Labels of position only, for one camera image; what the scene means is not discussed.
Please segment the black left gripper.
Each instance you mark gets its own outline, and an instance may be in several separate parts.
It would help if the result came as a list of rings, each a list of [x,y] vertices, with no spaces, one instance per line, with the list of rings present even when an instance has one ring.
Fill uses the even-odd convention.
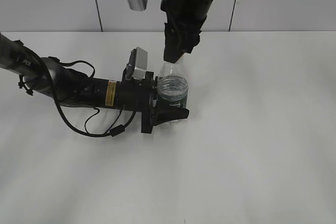
[[[141,132],[145,134],[151,134],[153,126],[188,118],[190,111],[186,108],[167,107],[154,110],[154,83],[153,72],[147,71],[141,80],[131,78],[126,71],[123,72],[118,89],[118,105],[120,110],[132,112],[124,127],[131,124],[138,112],[141,113]]]

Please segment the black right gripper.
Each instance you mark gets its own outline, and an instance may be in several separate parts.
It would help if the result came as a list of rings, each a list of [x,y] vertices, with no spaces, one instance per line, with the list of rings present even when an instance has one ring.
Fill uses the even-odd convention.
[[[162,0],[166,13],[163,60],[176,63],[200,43],[200,33],[207,18],[207,0]]]

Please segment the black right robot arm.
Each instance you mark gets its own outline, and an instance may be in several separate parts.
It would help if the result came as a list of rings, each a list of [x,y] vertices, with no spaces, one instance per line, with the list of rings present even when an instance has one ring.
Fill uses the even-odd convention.
[[[199,44],[202,26],[212,2],[213,0],[162,0],[161,9],[167,17],[164,61],[176,63]]]

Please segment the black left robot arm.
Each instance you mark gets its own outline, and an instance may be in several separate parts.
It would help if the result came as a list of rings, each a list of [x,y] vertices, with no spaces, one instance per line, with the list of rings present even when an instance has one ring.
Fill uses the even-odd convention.
[[[26,93],[46,95],[54,100],[65,124],[88,137],[117,136],[123,133],[137,113],[141,114],[141,132],[150,134],[153,127],[175,120],[187,119],[189,110],[172,105],[159,97],[158,78],[147,71],[148,53],[140,47],[131,51],[121,81],[95,78],[72,69],[77,64],[61,62],[55,57],[40,57],[20,40],[1,35],[1,68],[19,76],[18,86]],[[62,107],[101,108],[130,111],[125,124],[112,124],[105,133],[91,134],[75,128]]]

